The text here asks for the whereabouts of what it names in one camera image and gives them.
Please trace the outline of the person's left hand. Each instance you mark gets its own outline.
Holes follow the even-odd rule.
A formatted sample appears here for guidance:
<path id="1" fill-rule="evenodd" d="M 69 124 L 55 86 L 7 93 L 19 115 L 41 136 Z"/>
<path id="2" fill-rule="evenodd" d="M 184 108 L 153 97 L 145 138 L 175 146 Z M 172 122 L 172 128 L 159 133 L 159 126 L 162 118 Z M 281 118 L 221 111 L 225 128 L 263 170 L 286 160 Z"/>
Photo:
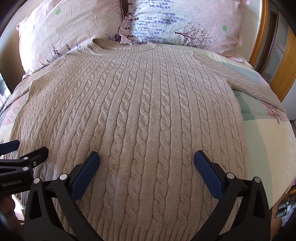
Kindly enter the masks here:
<path id="1" fill-rule="evenodd" d="M 15 202 L 11 196 L 1 197 L 1 212 L 6 217 L 14 233 L 6 232 L 1 225 L 1 240 L 23 240 L 23 227 L 14 212 Z"/>

